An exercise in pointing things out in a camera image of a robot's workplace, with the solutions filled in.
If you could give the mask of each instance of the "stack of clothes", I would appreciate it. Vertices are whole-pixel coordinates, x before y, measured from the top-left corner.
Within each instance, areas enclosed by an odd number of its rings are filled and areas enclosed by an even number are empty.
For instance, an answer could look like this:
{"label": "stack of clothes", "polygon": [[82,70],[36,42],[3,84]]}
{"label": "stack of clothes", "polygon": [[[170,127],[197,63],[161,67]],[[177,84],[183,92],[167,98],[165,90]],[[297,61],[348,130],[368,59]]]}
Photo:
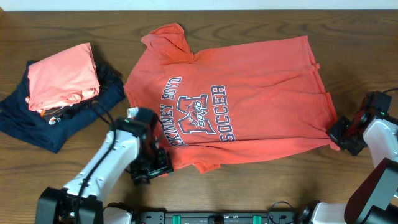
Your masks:
{"label": "stack of clothes", "polygon": [[[0,131],[57,153],[65,141],[124,99],[123,82],[93,60],[90,44],[29,61],[17,89],[0,102]],[[105,114],[101,108],[95,108]]]}

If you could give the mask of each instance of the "folded orange shirt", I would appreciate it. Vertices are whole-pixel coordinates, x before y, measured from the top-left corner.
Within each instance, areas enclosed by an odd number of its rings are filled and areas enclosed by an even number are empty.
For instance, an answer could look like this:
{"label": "folded orange shirt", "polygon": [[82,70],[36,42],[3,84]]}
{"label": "folded orange shirt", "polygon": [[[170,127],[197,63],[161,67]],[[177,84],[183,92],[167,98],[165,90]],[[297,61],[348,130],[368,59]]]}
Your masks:
{"label": "folded orange shirt", "polygon": [[142,38],[124,89],[156,111],[175,169],[268,161],[332,143],[337,120],[308,37],[190,51],[178,24]]}
{"label": "folded orange shirt", "polygon": [[70,106],[100,93],[90,43],[34,63],[27,76],[31,111]]}

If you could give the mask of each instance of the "wooden surface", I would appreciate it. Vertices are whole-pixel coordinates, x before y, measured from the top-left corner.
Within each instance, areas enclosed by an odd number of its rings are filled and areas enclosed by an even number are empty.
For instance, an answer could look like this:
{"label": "wooden surface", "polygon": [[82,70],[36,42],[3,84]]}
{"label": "wooden surface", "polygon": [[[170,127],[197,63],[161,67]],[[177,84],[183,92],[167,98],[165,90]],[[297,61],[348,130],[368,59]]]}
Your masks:
{"label": "wooden surface", "polygon": [[4,15],[4,11],[3,11],[3,9],[0,7],[0,23],[1,23],[1,19],[2,19],[2,16]]}
{"label": "wooden surface", "polygon": [[[396,11],[12,12],[0,25],[0,100],[16,88],[27,60],[84,42],[91,42],[96,60],[107,61],[126,81],[145,49],[141,37],[171,22],[183,25],[193,52],[308,35],[339,116],[352,116],[367,91],[398,86]],[[128,107],[124,100],[111,113],[125,116]],[[391,114],[398,116],[398,101]],[[71,180],[106,132],[98,120],[58,154],[0,133],[0,222],[32,223],[42,191]],[[279,200],[295,207],[315,199],[346,202],[372,169],[368,150],[351,157],[323,147],[205,175],[187,167],[150,186],[134,187],[123,174],[108,202],[175,211],[265,210]]]}

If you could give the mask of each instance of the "wire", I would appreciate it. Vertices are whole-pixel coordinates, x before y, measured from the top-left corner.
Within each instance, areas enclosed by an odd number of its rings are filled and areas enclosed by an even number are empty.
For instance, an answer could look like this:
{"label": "wire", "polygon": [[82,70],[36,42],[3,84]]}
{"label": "wire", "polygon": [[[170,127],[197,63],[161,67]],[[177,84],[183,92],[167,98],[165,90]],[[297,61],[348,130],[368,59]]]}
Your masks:
{"label": "wire", "polygon": [[125,171],[126,173],[128,173],[128,174],[132,174],[132,172],[129,171],[127,168],[125,168],[124,171]]}
{"label": "wire", "polygon": [[[290,206],[291,208],[293,208],[293,206],[291,206],[289,203],[285,202],[285,201],[279,201],[279,202],[275,202],[271,208],[269,208],[269,210],[271,210],[272,208],[274,208],[275,206],[279,205],[279,204],[286,204],[288,206]],[[269,220],[273,223],[273,224],[277,224],[276,222],[274,222],[274,217],[272,215],[269,215]]]}
{"label": "wire", "polygon": [[388,92],[396,91],[396,90],[398,90],[398,88],[391,88],[389,90],[384,91],[383,93],[388,93]]}
{"label": "wire", "polygon": [[[116,144],[116,125],[114,123],[114,119],[112,118],[111,114],[109,111],[103,106],[100,102],[93,100],[91,104],[96,104],[98,105],[102,110],[105,111],[106,115],[108,116],[110,120],[110,128],[111,131],[113,131],[113,140],[111,145],[108,147],[108,150],[105,152],[105,154],[99,159],[99,161],[94,165],[94,167],[90,170],[90,172],[87,174],[86,178],[83,179],[83,182],[81,183],[81,187],[79,190],[79,194],[77,196],[76,204],[75,204],[75,224],[79,224],[79,208],[80,208],[80,202],[81,202],[81,197],[83,196],[84,189],[90,180],[90,177],[93,175],[94,171],[97,169],[97,167],[102,163],[102,161],[105,159],[105,157],[112,151],[114,145]],[[103,118],[93,107],[91,108],[97,116],[99,116],[105,123],[109,122]]]}

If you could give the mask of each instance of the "black cable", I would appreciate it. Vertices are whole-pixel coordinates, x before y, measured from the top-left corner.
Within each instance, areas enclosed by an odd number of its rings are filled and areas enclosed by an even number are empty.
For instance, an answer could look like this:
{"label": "black cable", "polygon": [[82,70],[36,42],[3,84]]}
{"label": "black cable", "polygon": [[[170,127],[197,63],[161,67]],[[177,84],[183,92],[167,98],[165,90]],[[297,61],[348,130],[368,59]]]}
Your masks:
{"label": "black cable", "polygon": [[98,113],[98,111],[96,111],[96,110],[93,110],[94,111],[94,113],[99,117],[99,118],[101,118],[101,120],[103,120],[105,123],[107,123],[108,125],[111,125],[111,123],[109,122],[109,121],[107,121],[103,116],[101,116],[99,113]]}
{"label": "black cable", "polygon": [[129,171],[127,168],[125,168],[124,171],[125,171],[126,173],[128,173],[128,174],[132,174],[132,172]]}
{"label": "black cable", "polygon": [[[102,163],[102,161],[105,159],[105,157],[112,151],[114,145],[116,144],[116,125],[114,123],[114,119],[112,118],[111,114],[109,113],[109,111],[105,108],[105,106],[103,106],[100,102],[94,100],[91,102],[91,104],[96,104],[98,105],[100,108],[102,108],[106,115],[108,116],[109,120],[110,120],[110,127],[111,127],[111,131],[113,131],[113,140],[111,145],[108,147],[108,150],[105,152],[105,154],[99,159],[99,161],[94,165],[94,167],[90,170],[90,172],[87,174],[86,178],[83,179],[83,182],[81,183],[81,187],[79,190],[79,194],[77,196],[77,200],[76,200],[76,204],[75,204],[75,224],[79,224],[79,207],[80,207],[80,202],[81,202],[81,197],[83,195],[84,189],[88,183],[88,181],[90,180],[90,177],[93,175],[94,171],[97,169],[97,167]],[[103,118],[93,107],[91,108],[94,113],[97,114],[97,116],[99,116],[105,123],[108,123],[107,120],[105,118]]]}
{"label": "black cable", "polygon": [[398,88],[391,88],[389,90],[384,91],[383,93],[388,93],[388,92],[396,91],[396,90],[398,90]]}
{"label": "black cable", "polygon": [[[289,203],[287,203],[287,202],[285,202],[285,201],[279,201],[279,202],[275,202],[275,203],[271,206],[271,208],[269,208],[269,210],[271,210],[271,209],[274,208],[275,206],[277,206],[277,205],[279,205],[279,204],[282,204],[282,203],[284,203],[284,204],[290,206],[291,208],[293,208],[293,206],[291,206]],[[272,215],[269,215],[269,220],[270,220],[273,224],[277,224],[276,222],[274,222],[274,217],[273,217]]]}

